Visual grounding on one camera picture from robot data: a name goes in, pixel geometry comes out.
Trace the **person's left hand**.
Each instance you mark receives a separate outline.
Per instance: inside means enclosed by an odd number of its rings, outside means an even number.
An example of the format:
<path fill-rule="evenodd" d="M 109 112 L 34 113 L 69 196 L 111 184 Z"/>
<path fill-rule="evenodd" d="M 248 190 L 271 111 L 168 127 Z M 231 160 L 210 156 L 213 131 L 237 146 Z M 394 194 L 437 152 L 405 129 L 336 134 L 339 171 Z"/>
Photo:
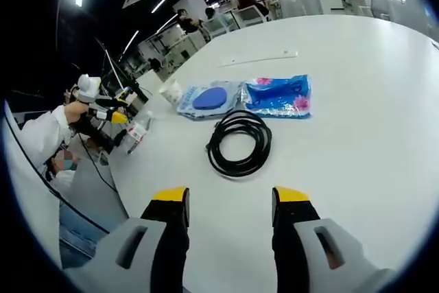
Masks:
<path fill-rule="evenodd" d="M 87 113 L 89 105 L 75 101 L 64 106 L 64 114 L 68 124 L 75 123 L 80 120 L 82 114 Z"/>

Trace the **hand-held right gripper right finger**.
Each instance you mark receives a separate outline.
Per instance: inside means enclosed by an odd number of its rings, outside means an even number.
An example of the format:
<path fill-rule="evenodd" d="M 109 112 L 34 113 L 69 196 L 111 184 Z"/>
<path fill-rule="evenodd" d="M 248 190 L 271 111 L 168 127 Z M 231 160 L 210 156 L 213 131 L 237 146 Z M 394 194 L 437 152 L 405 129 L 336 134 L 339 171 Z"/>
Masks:
<path fill-rule="evenodd" d="M 278 292 L 379 292 L 394 277 L 301 191 L 273 188 L 272 228 Z"/>

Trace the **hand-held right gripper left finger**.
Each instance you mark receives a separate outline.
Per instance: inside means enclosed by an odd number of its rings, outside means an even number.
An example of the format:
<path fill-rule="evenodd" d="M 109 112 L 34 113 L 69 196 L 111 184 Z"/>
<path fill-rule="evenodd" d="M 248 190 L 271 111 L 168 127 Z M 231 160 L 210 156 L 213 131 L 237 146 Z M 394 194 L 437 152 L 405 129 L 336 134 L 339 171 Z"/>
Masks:
<path fill-rule="evenodd" d="M 162 190 L 139 218 L 129 218 L 98 244 L 95 256 L 66 271 L 80 292 L 186 292 L 189 188 Z"/>

